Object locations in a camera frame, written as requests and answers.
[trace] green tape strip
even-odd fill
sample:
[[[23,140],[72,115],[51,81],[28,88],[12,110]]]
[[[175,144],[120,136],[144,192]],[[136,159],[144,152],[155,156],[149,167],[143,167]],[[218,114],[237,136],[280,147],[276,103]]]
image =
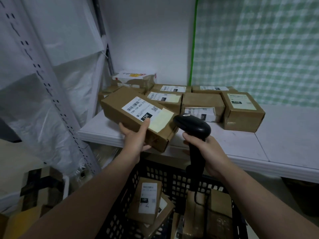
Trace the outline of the green tape strip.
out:
[[[192,73],[193,73],[193,61],[194,61],[194,49],[195,49],[195,33],[196,33],[197,4],[198,4],[198,0],[196,0],[196,2],[195,2],[194,27],[193,27],[193,46],[192,46],[192,57],[191,57],[189,81],[188,81],[188,85],[189,86],[192,85]]]

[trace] hand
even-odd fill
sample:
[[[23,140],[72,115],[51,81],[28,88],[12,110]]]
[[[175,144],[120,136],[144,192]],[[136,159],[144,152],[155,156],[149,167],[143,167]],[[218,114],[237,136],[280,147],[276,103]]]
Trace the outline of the hand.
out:
[[[205,142],[197,137],[188,135],[186,132],[183,132],[183,137],[187,141],[186,144],[191,143],[198,147],[202,156],[206,160],[205,168],[211,176],[219,178],[220,168],[222,168],[222,166],[229,166],[231,164],[231,161],[219,143],[212,136],[209,136]]]
[[[123,151],[137,158],[137,163],[139,162],[139,154],[151,148],[150,145],[146,145],[144,142],[150,122],[151,120],[146,118],[138,132],[133,132],[127,129],[121,122],[119,123],[120,130],[125,135]]]

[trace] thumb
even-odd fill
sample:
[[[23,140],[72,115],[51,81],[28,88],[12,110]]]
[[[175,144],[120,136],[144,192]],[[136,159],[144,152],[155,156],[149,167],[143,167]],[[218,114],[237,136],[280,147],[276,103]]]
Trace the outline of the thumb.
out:
[[[188,141],[189,143],[195,145],[196,147],[200,147],[203,143],[205,143],[204,141],[200,140],[197,137],[191,136],[189,134],[187,134],[186,132],[183,132],[183,137],[185,138],[186,141]]]
[[[138,133],[142,133],[142,134],[145,134],[149,125],[151,123],[151,120],[149,118],[146,118],[143,123],[141,124],[141,127],[140,129],[138,130]]]

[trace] white shelf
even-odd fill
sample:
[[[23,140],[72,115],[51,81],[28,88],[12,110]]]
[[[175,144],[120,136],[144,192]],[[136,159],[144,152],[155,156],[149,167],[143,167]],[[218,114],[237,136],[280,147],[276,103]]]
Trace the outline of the white shelf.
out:
[[[256,134],[228,131],[209,123],[211,135],[228,157],[245,170],[318,183],[319,125],[310,120],[319,117],[319,109],[273,105],[262,108],[266,116]],[[84,141],[123,147],[118,125],[106,118],[103,111],[81,128],[78,136]],[[182,151],[188,148],[182,141],[179,130],[162,155],[189,159]],[[159,154],[154,149],[150,152]]]

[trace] white wall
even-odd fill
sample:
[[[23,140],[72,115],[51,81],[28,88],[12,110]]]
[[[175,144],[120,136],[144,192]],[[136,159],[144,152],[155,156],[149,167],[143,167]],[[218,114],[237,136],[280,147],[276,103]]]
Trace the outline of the white wall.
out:
[[[187,84],[195,0],[100,0],[116,72],[155,70],[158,83]]]

